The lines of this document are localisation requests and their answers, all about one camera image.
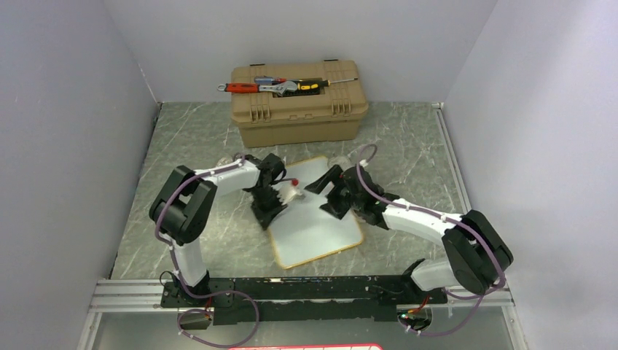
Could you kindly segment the yellow framed whiteboard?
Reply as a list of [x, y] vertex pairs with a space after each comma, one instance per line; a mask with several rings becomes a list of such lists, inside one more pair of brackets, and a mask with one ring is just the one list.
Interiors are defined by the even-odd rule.
[[331, 184], [320, 194], [305, 189], [329, 170], [327, 161], [327, 157], [318, 156], [286, 166], [286, 177], [299, 180], [304, 197], [288, 203], [288, 208], [267, 229], [275, 261], [283, 269], [337, 254], [364, 240], [361, 226], [351, 212], [336, 219], [319, 208], [326, 203]]

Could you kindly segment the grey mesh scrubbing pad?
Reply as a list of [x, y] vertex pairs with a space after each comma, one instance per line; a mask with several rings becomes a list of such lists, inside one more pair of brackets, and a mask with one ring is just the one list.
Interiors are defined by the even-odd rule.
[[343, 171], [346, 171], [349, 168], [356, 167], [357, 163], [358, 158], [351, 155], [335, 155], [333, 157], [330, 157], [327, 161], [327, 165], [329, 168], [332, 168], [333, 166], [339, 166]]

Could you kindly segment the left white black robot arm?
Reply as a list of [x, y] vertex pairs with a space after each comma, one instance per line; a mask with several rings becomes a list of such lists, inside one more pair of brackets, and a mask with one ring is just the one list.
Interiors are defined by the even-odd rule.
[[172, 275], [188, 304], [200, 306], [210, 293], [210, 275], [199, 237], [214, 201], [235, 191], [249, 193], [254, 217], [265, 230], [287, 207], [281, 191], [296, 190], [298, 183], [287, 176], [284, 162], [273, 153], [263, 159], [239, 154], [227, 165], [206, 170], [174, 168], [154, 199], [149, 217], [155, 223], [156, 239], [168, 246]]

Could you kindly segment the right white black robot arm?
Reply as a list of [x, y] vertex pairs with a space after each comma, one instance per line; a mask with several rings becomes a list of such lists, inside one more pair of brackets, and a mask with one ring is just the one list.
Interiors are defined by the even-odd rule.
[[333, 217], [353, 211], [369, 225], [411, 233], [444, 249], [444, 258], [419, 260], [403, 274], [402, 294], [411, 303], [433, 289], [461, 286], [485, 295], [505, 285], [514, 258], [482, 212], [450, 214], [415, 205], [386, 192], [361, 166], [346, 171], [333, 166], [305, 189], [319, 194], [328, 185], [332, 189], [320, 208]]

